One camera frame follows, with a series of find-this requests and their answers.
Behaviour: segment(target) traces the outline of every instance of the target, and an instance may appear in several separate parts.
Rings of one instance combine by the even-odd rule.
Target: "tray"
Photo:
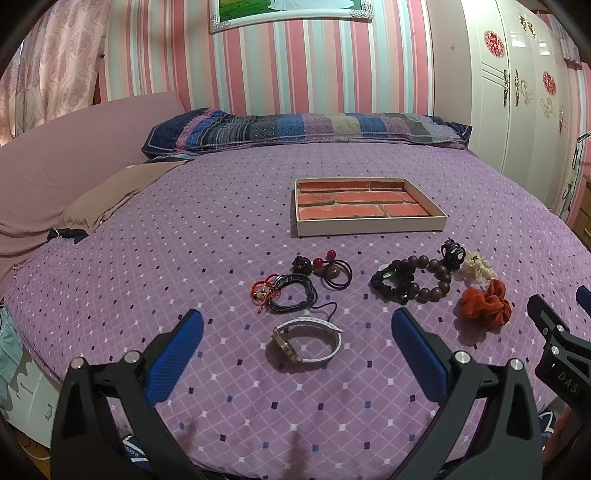
[[[447,215],[407,179],[331,177],[295,181],[298,236],[437,232]]]

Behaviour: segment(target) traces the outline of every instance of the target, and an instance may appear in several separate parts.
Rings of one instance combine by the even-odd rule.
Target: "patchwork pillowcase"
[[[142,151],[160,161],[172,155],[229,148],[319,141],[391,141],[438,147],[467,147],[472,127],[414,113],[237,116],[201,108],[152,129]]]

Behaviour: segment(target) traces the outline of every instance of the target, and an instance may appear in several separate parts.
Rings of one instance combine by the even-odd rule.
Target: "white watch strap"
[[[333,358],[337,354],[341,345],[343,344],[343,336],[342,336],[343,330],[334,326],[332,323],[327,322],[326,320],[321,320],[321,319],[317,319],[314,317],[298,317],[296,319],[289,320],[285,323],[282,323],[281,325],[279,325],[279,327],[277,327],[277,330],[281,333],[286,328],[296,327],[296,326],[300,326],[300,325],[307,325],[307,326],[319,328],[321,330],[324,330],[325,332],[331,333],[336,339],[336,346],[335,346],[334,350],[332,351],[332,353],[330,353],[326,356],[323,356],[321,358],[303,358],[301,360],[301,362],[303,364],[320,364],[320,363],[330,360],[331,358]]]

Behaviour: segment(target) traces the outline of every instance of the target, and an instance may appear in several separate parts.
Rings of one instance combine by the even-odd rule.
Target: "bed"
[[[297,177],[406,177],[449,214],[444,232],[297,238]],[[530,295],[582,338],[589,323],[577,286],[591,255],[559,218],[468,150],[384,143],[310,143],[211,153],[177,167],[133,197],[89,238],[55,239],[14,273],[6,297],[24,343],[63,378],[72,357],[117,361],[171,330],[189,308],[206,320],[197,354],[157,409],[190,457],[209,469],[280,479],[387,477],[434,416],[389,331],[397,304],[374,295],[376,268],[437,254],[451,237],[490,258],[507,286],[511,321],[498,333],[468,328],[455,311],[465,286],[442,301],[408,304],[427,331],[481,362],[519,357],[539,408],[553,393],[534,375],[543,338],[527,317]],[[298,254],[335,249],[354,272],[345,291],[315,281],[338,303],[345,332],[326,368],[292,371],[270,347],[274,326],[257,315],[254,281],[285,273]],[[436,280],[428,274],[419,282]],[[310,355],[323,349],[303,339]],[[122,412],[113,406],[118,423]],[[474,415],[454,450],[466,448]]]

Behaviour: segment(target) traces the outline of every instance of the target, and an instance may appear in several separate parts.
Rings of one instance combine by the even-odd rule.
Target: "cardboard tray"
[[[428,216],[383,216],[368,218],[300,219],[298,202],[300,186],[305,183],[379,181],[404,182],[404,191],[411,195],[429,214]],[[366,233],[437,232],[445,228],[447,215],[421,190],[407,179],[388,177],[322,177],[295,180],[295,219],[298,236],[363,235]]]

